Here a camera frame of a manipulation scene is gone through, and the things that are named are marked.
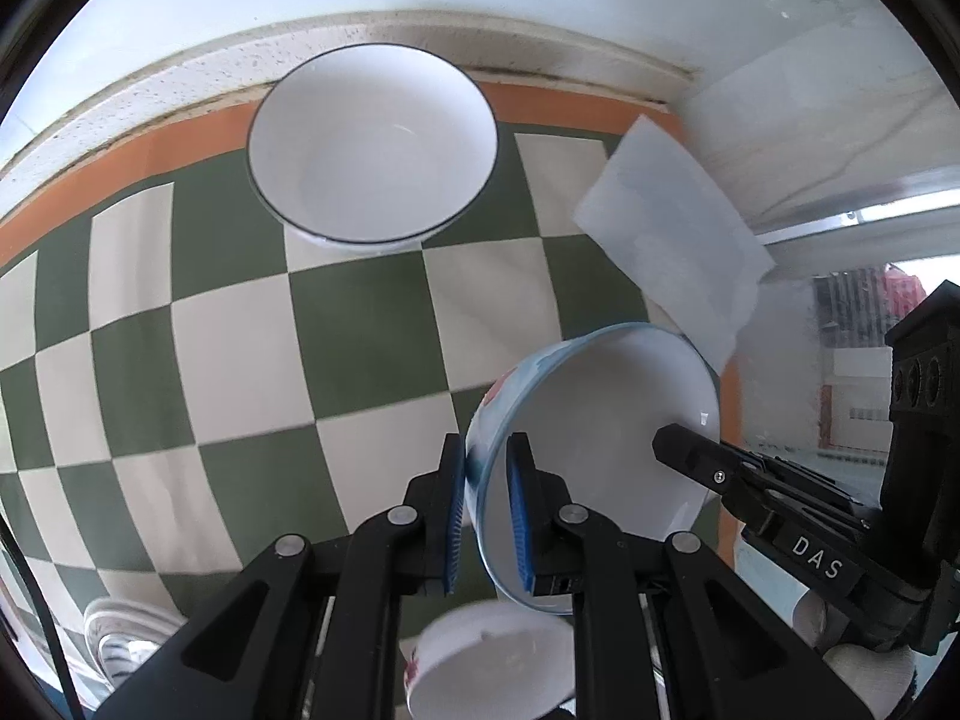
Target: hand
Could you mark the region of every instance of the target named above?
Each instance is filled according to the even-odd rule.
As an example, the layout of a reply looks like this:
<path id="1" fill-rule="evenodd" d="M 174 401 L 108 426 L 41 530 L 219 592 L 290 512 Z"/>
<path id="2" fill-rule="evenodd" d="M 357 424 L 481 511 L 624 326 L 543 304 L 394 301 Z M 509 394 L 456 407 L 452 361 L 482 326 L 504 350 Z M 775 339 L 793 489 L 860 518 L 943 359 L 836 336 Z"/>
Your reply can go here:
<path id="1" fill-rule="evenodd" d="M 793 630 L 809 646 L 816 647 L 827 630 L 828 616 L 824 600 L 808 590 L 793 608 Z M 827 650 L 824 662 L 867 704 L 875 720 L 891 717 L 913 685 L 913 652 L 909 647 L 877 653 L 855 644 L 839 644 Z"/>

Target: white paper napkin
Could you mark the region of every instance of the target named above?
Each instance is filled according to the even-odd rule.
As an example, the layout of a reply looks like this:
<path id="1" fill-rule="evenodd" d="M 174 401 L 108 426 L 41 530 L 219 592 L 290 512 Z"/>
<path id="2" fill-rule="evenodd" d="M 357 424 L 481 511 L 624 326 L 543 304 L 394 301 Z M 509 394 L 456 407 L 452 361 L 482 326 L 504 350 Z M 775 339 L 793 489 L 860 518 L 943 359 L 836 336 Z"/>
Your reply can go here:
<path id="1" fill-rule="evenodd" d="M 774 262 L 686 149 L 640 117 L 573 218 L 721 372 Z"/>

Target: green and white checkered surface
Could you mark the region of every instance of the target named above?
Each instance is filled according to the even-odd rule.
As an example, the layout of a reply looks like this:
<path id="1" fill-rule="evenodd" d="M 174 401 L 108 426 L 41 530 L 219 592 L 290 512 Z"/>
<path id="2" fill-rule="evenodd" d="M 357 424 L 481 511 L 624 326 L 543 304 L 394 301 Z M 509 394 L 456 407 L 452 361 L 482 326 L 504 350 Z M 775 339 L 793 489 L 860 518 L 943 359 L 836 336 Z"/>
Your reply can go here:
<path id="1" fill-rule="evenodd" d="M 469 213 L 370 258 L 285 230 L 234 151 L 120 191 L 0 271 L 0 501 L 78 650 L 94 598 L 189 615 L 281 533 L 334 538 L 400 501 L 526 355 L 646 319 L 571 220 L 616 140 L 501 124 Z M 29 611 L 14 573 L 4 555 Z M 484 597 L 467 533 L 459 592 L 405 605 L 401 635 Z"/>

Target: bowl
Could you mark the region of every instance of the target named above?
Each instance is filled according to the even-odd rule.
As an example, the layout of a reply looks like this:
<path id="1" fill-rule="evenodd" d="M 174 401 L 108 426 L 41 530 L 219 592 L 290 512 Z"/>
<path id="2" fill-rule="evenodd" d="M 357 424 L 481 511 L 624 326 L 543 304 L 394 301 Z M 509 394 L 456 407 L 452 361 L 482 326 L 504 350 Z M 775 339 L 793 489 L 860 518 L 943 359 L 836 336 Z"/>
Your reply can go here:
<path id="1" fill-rule="evenodd" d="M 415 720 L 535 720 L 573 694 L 573 628 L 512 601 L 464 605 L 424 628 L 403 688 Z"/>
<path id="2" fill-rule="evenodd" d="M 388 251 L 464 213 L 496 160 L 496 121 L 477 85 L 424 50 L 339 47 L 290 71 L 248 134 L 253 185 L 307 240 Z"/>
<path id="3" fill-rule="evenodd" d="M 716 390 L 685 338 L 645 322 L 550 346 L 494 383 L 467 430 L 466 502 L 497 590 L 535 610 L 572 609 L 569 595 L 535 598 L 523 588 L 507 493 L 510 433 L 528 435 L 536 467 L 560 474 L 575 503 L 663 541 L 688 530 L 707 497 L 654 455 L 656 431 L 672 422 L 718 440 Z"/>

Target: screw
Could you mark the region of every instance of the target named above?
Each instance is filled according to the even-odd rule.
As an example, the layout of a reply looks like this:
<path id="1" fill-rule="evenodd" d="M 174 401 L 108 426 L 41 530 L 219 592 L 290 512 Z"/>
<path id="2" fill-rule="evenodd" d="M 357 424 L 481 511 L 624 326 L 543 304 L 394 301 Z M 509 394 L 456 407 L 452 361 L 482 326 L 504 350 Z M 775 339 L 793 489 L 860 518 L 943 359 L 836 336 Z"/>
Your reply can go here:
<path id="1" fill-rule="evenodd" d="M 699 538 L 694 533 L 690 531 L 680 531 L 680 533 L 674 533 L 670 541 L 673 543 L 673 548 L 677 552 L 684 552 L 686 555 L 692 555 L 701 547 Z"/>
<path id="2" fill-rule="evenodd" d="M 560 519 L 568 525 L 579 525 L 587 519 L 589 512 L 579 503 L 568 503 L 560 507 Z"/>
<path id="3" fill-rule="evenodd" d="M 287 533 L 286 536 L 277 538 L 277 542 L 274 544 L 274 552 L 280 557 L 294 557 L 294 555 L 299 555 L 305 546 L 306 541 L 304 541 L 303 536 L 298 536 L 296 533 Z"/>
<path id="4" fill-rule="evenodd" d="M 387 512 L 387 519 L 394 525 L 409 525 L 416 519 L 416 509 L 412 506 L 395 506 Z"/>

